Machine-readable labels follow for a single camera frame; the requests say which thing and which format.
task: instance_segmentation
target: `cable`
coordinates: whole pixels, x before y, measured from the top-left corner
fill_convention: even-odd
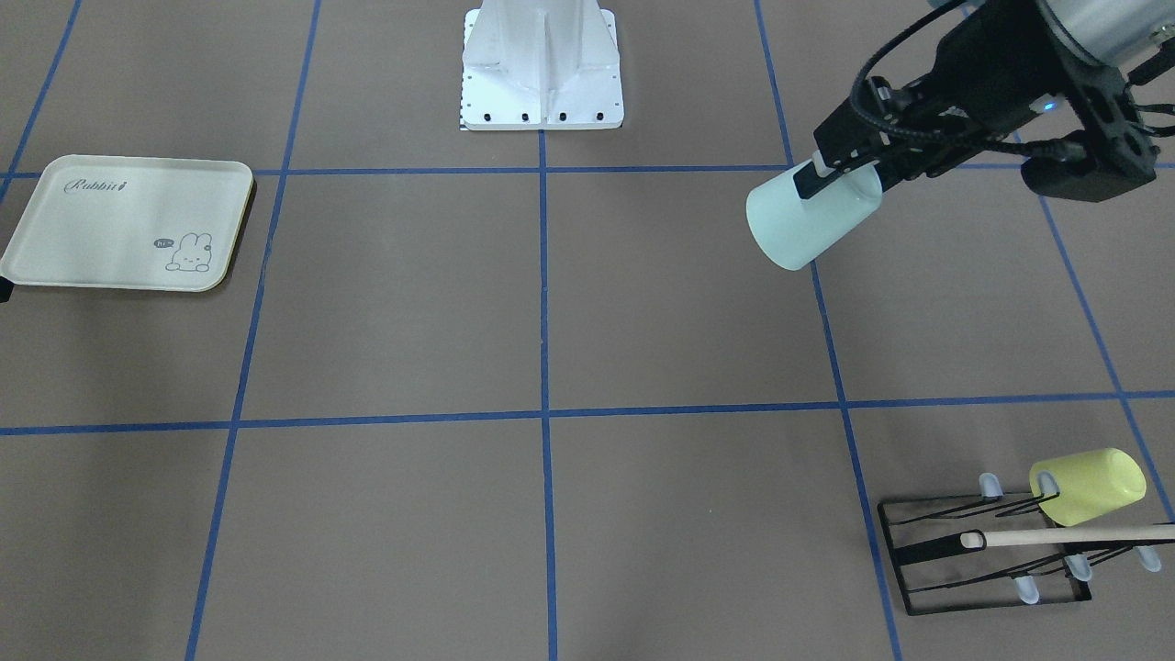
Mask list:
[[[1135,103],[1134,109],[1140,113],[1175,115],[1175,103],[1144,103],[1141,106]],[[1152,137],[1175,137],[1175,126],[1150,126],[1143,122],[1135,122],[1135,126]]]
[[[870,76],[873,67],[875,67],[882,58],[893,52],[894,48],[913,36],[916,32],[939,20],[944,15],[958,9],[967,0],[949,0],[947,4],[938,7],[929,14],[926,14],[915,21],[914,25],[901,31],[898,36],[891,39],[885,46],[881,47],[881,49],[866,60],[865,66],[861,67],[860,73],[857,74],[857,79],[853,80],[853,92],[848,95],[848,102],[852,106],[853,112],[855,112],[857,115],[865,121],[865,123],[868,123],[873,128],[894,137],[901,137],[912,142],[926,142],[929,144],[942,144],[946,147],[961,147],[967,149],[982,149],[987,151],[1014,154],[1018,156],[1041,156],[1059,161],[1085,157],[1085,148],[1081,147],[1081,144],[1068,140],[1036,140],[1033,142],[1015,143],[1000,142],[998,140],[982,140],[978,137],[945,135],[942,133],[932,133],[928,130],[914,130],[912,128],[893,126],[884,117],[880,117],[865,108],[858,92],[861,89],[861,86],[865,85],[865,80]]]

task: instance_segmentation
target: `white tray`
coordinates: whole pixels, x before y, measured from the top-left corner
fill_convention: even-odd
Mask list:
[[[18,284],[204,291],[253,188],[233,161],[69,155],[49,163],[0,257]]]

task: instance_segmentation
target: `blue grid line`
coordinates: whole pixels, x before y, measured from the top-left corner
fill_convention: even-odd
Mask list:
[[[550,305],[548,299],[548,194],[546,131],[538,131],[538,270],[539,270],[539,378],[543,421],[543,515],[546,534],[546,654],[559,659],[558,591],[555,565],[555,486],[551,461]]]
[[[61,65],[61,58],[65,56],[66,46],[69,45],[69,36],[73,34],[73,26],[78,21],[78,12],[80,11],[81,0],[74,0],[73,9],[69,11],[69,19],[66,21],[66,28],[61,33],[61,41],[58,42],[58,52],[53,54],[53,62],[49,65],[48,73],[45,74],[45,82],[41,85],[41,90],[36,94],[33,112],[29,113],[28,121],[25,122],[25,130],[20,134],[20,142],[16,143],[16,151],[12,155],[12,163],[8,164],[8,174],[5,176],[4,184],[0,186],[0,202],[4,202],[5,195],[8,194],[8,184],[12,183],[16,166],[20,164],[20,158],[25,155],[25,148],[28,147],[28,139],[33,134],[33,126],[36,124],[36,117],[41,114],[41,106],[45,104],[45,97],[49,94],[53,76],[56,75],[58,67]]]
[[[550,174],[617,174],[627,171],[783,171],[786,164],[680,164],[680,166],[553,166]]]
[[[1086,297],[1085,288],[1081,286],[1081,281],[1077,278],[1077,271],[1073,267],[1073,261],[1069,258],[1069,250],[1065,247],[1065,241],[1061,238],[1061,230],[1056,224],[1056,220],[1053,217],[1052,205],[1048,203],[1048,200],[1040,196],[1040,207],[1045,211],[1045,218],[1048,221],[1049,231],[1053,232],[1053,241],[1056,242],[1056,249],[1061,252],[1061,261],[1065,262],[1065,270],[1069,274],[1069,282],[1073,283],[1073,290],[1077,294],[1077,301],[1081,303],[1081,311],[1086,315],[1086,321],[1089,323],[1089,332],[1093,333],[1094,342],[1097,344],[1097,351],[1102,357],[1102,363],[1106,364],[1106,372],[1109,375],[1110,384],[1114,386],[1114,393],[1122,404],[1122,412],[1126,414],[1126,421],[1130,426],[1130,433],[1134,434],[1134,441],[1137,444],[1139,452],[1142,454],[1142,460],[1147,465],[1147,470],[1150,472],[1150,478],[1155,484],[1155,491],[1159,493],[1159,500],[1162,501],[1163,510],[1167,511],[1167,519],[1175,521],[1175,510],[1171,508],[1171,501],[1167,497],[1167,488],[1163,486],[1163,480],[1159,475],[1159,468],[1155,466],[1155,460],[1150,456],[1150,448],[1147,447],[1147,441],[1142,437],[1142,430],[1139,429],[1139,423],[1134,419],[1134,411],[1130,409],[1130,400],[1126,397],[1126,391],[1122,389],[1122,382],[1119,379],[1117,370],[1114,369],[1114,362],[1109,358],[1109,350],[1106,346],[1106,340],[1102,338],[1101,329],[1097,328],[1097,321],[1094,318],[1093,308],[1089,306],[1089,299]]]
[[[228,421],[146,423],[123,425],[55,425],[49,427],[0,427],[0,437],[55,437],[62,434],[119,434],[135,432],[190,432],[228,430]]]
[[[1167,400],[1175,398],[1175,391],[1127,391],[1123,393],[1130,400]]]
[[[784,101],[779,94],[779,82],[776,77],[776,61],[771,56],[771,43],[767,40],[767,23],[763,19],[763,4],[754,0],[754,18],[759,23],[759,41],[763,42],[763,58],[767,62],[767,80],[771,81],[771,97],[776,102],[776,117],[779,120],[779,137],[784,141],[784,156],[787,167],[795,164],[792,157],[792,137],[787,131],[787,117],[784,115]]]
[[[904,400],[848,402],[848,409],[913,409],[927,406],[987,406],[1008,404],[1043,404],[1070,402],[1114,402],[1116,393],[1058,393],[1043,396],[987,396],[973,398],[921,398]]]
[[[767,62],[767,76],[771,80],[771,90],[776,100],[776,113],[779,115],[779,130],[784,140],[784,150],[787,154],[787,162],[794,163],[792,157],[791,137],[787,130],[787,120],[784,114],[784,104],[779,94],[779,85],[776,79],[776,68],[771,58],[771,45],[767,39],[767,28],[763,19],[763,6],[760,0],[754,0],[754,12],[759,21],[759,38],[763,41],[763,54]],[[898,627],[893,619],[893,606],[889,603],[889,588],[885,578],[885,568],[881,565],[881,551],[878,545],[878,535],[873,525],[873,511],[870,506],[868,490],[865,486],[865,474],[861,470],[860,456],[857,451],[857,437],[853,432],[853,421],[850,414],[845,386],[840,375],[840,364],[837,360],[837,346],[832,337],[832,324],[828,321],[828,309],[825,304],[824,289],[820,285],[820,271],[815,261],[812,261],[812,289],[815,294],[817,306],[824,323],[825,344],[828,351],[828,366],[832,370],[833,384],[837,387],[837,409],[840,410],[841,424],[845,429],[845,441],[848,446],[848,457],[853,465],[853,479],[857,483],[857,498],[860,501],[861,518],[865,522],[865,533],[870,542],[870,554],[873,558],[873,572],[877,578],[878,593],[881,599],[881,608],[885,615],[886,630],[889,635],[889,647],[894,661],[902,661],[901,642],[898,639]]]
[[[409,413],[403,416],[351,416],[345,418],[284,418],[241,420],[241,430],[286,430],[290,427],[351,427],[364,425],[423,425],[431,423],[477,423],[483,420],[537,420],[540,411],[492,411],[477,413]]]
[[[623,174],[673,171],[783,171],[786,163],[732,164],[663,164],[663,166],[550,166],[548,174]],[[1175,163],[1155,163],[1156,168],[1175,168]],[[961,163],[955,169],[1020,169],[1020,163]],[[537,167],[367,167],[367,168],[290,168],[255,169],[254,176],[387,176],[398,174],[537,174]],[[14,171],[9,178],[40,178],[40,171]]]
[[[1129,400],[1175,399],[1175,391],[1136,391],[1123,393]],[[895,400],[846,400],[850,410],[918,409],[954,406],[999,406],[1082,402],[1117,402],[1117,393],[1052,393],[1036,396],[979,396],[960,398],[921,398]],[[839,402],[720,404],[683,406],[634,406],[600,409],[552,409],[551,419],[639,418],[646,416],[701,416],[737,413],[778,413],[788,411],[838,411]],[[294,427],[345,427],[364,425],[422,425],[437,423],[477,423],[492,420],[540,420],[542,411],[485,411],[465,413],[407,413],[388,416],[350,416],[337,418],[256,418],[209,421],[146,423],[113,425],[58,425],[45,427],[0,427],[0,437],[52,437],[66,434],[119,434],[136,432],[182,432],[199,430],[283,430]]]
[[[244,393],[249,383],[249,369],[253,365],[253,350],[257,339],[257,325],[261,321],[261,305],[266,295],[266,272],[269,268],[269,257],[274,248],[274,234],[277,231],[277,221],[281,217],[282,200],[286,194],[286,173],[290,167],[290,158],[294,155],[294,141],[297,137],[297,123],[302,113],[302,97],[306,94],[306,82],[310,74],[310,60],[314,55],[314,40],[318,31],[318,15],[322,9],[322,0],[315,0],[314,11],[310,14],[310,27],[307,31],[306,52],[302,56],[302,70],[298,75],[297,93],[294,96],[294,109],[290,113],[289,134],[286,139],[286,154],[282,157],[282,175],[277,181],[277,194],[274,198],[274,210],[269,220],[269,234],[266,236],[266,251],[261,259],[261,272],[257,277],[257,290],[253,302],[253,316],[249,322],[249,336],[244,346],[244,357],[241,359],[241,377],[237,384],[236,400],[233,405],[233,420],[229,427],[228,439],[224,443],[224,459],[221,464],[220,481],[216,486],[216,503],[213,506],[212,524],[208,528],[208,544],[204,548],[204,561],[200,572],[200,586],[196,591],[196,603],[192,613],[192,629],[188,633],[186,661],[195,661],[196,647],[200,642],[200,628],[203,623],[204,603],[208,598],[208,586],[212,582],[213,562],[216,557],[216,541],[220,535],[220,525],[224,514],[224,499],[228,494],[229,477],[233,470],[233,454],[236,450],[236,437],[240,429],[241,412],[244,409]]]
[[[781,404],[728,404],[705,406],[633,406],[612,409],[558,409],[551,418],[623,418],[639,416],[698,416],[706,413],[777,413],[781,411],[830,411],[839,409],[834,402]]]
[[[391,174],[538,174],[537,167],[337,167],[284,169],[290,176],[370,176]]]
[[[881,609],[885,612],[886,629],[889,633],[889,648],[894,661],[902,661],[901,641],[898,639],[898,626],[893,619],[893,605],[889,603],[889,585],[885,578],[881,564],[881,547],[878,544],[877,527],[873,522],[873,508],[870,505],[868,488],[865,486],[865,471],[857,448],[857,434],[853,432],[853,419],[850,416],[848,400],[845,397],[845,383],[840,375],[840,362],[837,359],[837,345],[832,339],[832,323],[828,321],[828,306],[824,299],[824,286],[820,285],[820,269],[812,261],[812,288],[815,290],[815,302],[824,324],[824,339],[828,349],[828,364],[832,369],[832,383],[837,387],[837,403],[840,409],[840,421],[845,427],[845,440],[848,444],[848,458],[853,465],[853,480],[857,483],[857,498],[861,506],[861,518],[865,520],[865,533],[870,542],[870,555],[873,558],[873,574],[878,582],[881,598]]]

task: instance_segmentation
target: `mounting bolt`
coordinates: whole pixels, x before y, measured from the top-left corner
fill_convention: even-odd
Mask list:
[[[1150,42],[1155,46],[1162,46],[1163,43],[1170,41],[1171,38],[1175,38],[1175,23],[1160,26],[1150,33]]]

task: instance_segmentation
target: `yellow cup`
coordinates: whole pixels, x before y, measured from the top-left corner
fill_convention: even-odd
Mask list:
[[[1038,480],[1041,471],[1053,474],[1061,495],[1040,504],[1040,508],[1061,526],[1076,526],[1137,503],[1147,494],[1147,479],[1137,463],[1115,448],[1038,461],[1028,473],[1036,497],[1041,494]]]

